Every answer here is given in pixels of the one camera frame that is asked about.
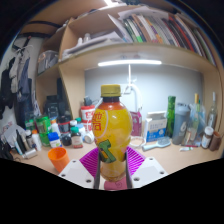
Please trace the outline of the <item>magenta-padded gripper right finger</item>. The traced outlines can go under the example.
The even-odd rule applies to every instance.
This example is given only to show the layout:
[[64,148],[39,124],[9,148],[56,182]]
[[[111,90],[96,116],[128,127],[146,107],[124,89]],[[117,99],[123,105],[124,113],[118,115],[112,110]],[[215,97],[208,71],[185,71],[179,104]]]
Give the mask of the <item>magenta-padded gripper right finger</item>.
[[126,150],[126,182],[128,189],[141,188],[168,173],[154,157],[145,157],[128,147]]

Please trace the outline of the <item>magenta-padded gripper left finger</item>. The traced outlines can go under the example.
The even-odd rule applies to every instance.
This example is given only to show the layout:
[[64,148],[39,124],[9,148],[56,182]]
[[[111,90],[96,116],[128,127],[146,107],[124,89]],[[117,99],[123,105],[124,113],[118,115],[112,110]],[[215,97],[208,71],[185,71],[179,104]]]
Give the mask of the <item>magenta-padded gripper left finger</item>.
[[98,189],[100,185],[100,158],[94,148],[79,160],[72,159],[59,177],[84,188]]

